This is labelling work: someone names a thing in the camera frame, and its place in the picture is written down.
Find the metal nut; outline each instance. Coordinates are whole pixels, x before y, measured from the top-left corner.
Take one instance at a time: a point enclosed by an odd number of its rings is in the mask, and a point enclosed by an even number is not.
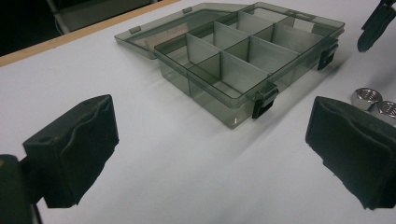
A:
[[[382,101],[382,96],[378,91],[369,88],[361,88],[353,92],[350,100],[352,104],[360,110],[369,111],[376,103]]]
[[[375,105],[371,114],[390,125],[396,125],[396,104],[390,101],[383,101]]]

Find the table surface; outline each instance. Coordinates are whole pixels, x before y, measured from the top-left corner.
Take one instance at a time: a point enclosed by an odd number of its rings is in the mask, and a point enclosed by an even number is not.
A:
[[[65,111],[113,96],[115,153],[79,205],[48,209],[41,200],[44,222],[394,223],[394,209],[364,210],[304,141],[316,96],[349,102],[354,90],[369,87],[396,102],[396,22],[366,53],[356,47],[378,1],[268,0],[343,21],[346,31],[333,63],[308,72],[266,114],[234,130],[162,78],[158,62],[114,39],[201,2],[147,10],[0,68],[0,154],[20,160],[21,143]]]

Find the dark floor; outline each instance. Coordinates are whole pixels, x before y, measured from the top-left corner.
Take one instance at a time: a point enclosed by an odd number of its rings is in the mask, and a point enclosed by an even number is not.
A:
[[[2,0],[0,56],[59,36],[46,0]]]

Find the white tabletop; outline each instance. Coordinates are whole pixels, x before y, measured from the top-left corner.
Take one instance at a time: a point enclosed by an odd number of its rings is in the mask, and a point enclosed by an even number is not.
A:
[[[364,210],[304,141],[318,95],[349,102],[369,87],[396,102],[396,21],[369,51],[357,50],[379,1],[266,1],[343,21],[346,31],[333,63],[234,130],[113,37],[201,2],[180,1],[0,68],[0,154],[20,160],[21,143],[74,105],[107,93],[114,100],[116,151],[79,205],[48,209],[41,200],[44,222],[394,223],[394,209]]]

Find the transparent green plastic box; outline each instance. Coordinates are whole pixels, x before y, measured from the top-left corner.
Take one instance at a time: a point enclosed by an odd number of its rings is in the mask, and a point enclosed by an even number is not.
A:
[[[345,24],[265,3],[204,3],[116,35],[233,129],[332,61]]]

